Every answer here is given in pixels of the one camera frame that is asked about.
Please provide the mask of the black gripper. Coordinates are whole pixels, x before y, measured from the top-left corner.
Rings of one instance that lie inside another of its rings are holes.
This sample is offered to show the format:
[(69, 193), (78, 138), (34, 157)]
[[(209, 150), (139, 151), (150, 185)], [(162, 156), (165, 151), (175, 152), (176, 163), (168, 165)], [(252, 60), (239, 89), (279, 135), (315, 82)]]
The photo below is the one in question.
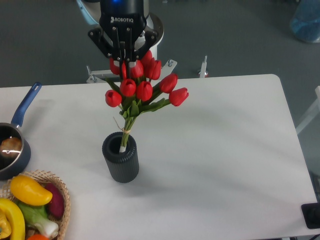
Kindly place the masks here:
[(130, 78), (130, 63), (141, 60), (158, 38), (156, 31), (145, 32), (145, 2), (101, 0), (100, 12), (100, 26), (91, 29), (87, 35), (106, 58), (119, 62), (120, 79), (124, 79), (123, 63), (126, 76)]

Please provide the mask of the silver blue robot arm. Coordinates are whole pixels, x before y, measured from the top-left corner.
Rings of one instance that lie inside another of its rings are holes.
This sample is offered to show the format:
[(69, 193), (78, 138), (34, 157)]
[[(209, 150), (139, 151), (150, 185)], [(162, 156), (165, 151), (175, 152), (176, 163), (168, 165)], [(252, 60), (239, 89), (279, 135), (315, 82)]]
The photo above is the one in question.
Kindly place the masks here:
[(163, 37), (147, 0), (79, 0), (89, 38), (116, 67), (134, 67)]

